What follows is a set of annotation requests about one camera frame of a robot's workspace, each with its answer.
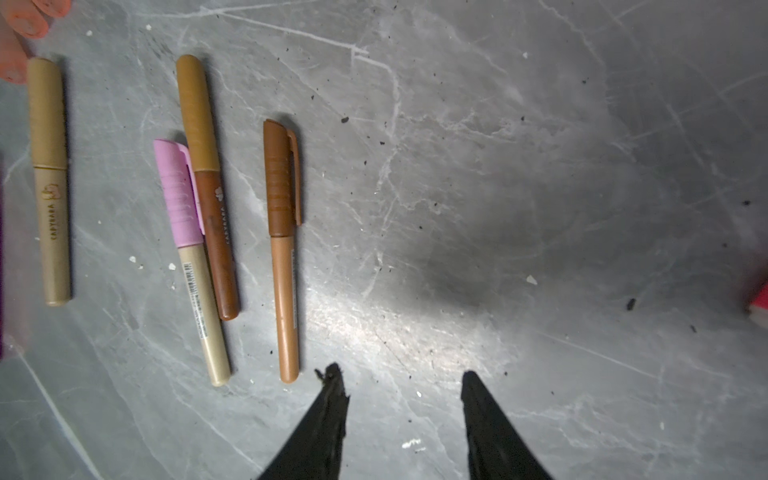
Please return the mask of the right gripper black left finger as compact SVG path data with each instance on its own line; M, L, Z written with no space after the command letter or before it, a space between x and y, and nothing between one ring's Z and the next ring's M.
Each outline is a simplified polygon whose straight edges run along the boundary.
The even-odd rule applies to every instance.
M350 397L337 363L315 371L322 387L259 479L339 479Z

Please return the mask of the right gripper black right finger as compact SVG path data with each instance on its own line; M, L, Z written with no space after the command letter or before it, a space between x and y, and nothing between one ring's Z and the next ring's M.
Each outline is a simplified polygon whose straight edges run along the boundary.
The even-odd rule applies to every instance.
M471 479L552 479L474 371L462 376L461 400Z

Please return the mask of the red orange marker pen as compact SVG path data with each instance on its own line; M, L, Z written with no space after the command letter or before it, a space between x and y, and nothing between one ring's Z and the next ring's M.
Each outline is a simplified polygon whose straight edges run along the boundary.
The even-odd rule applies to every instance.
M748 306L749 319L758 326L768 328L768 285L764 284Z

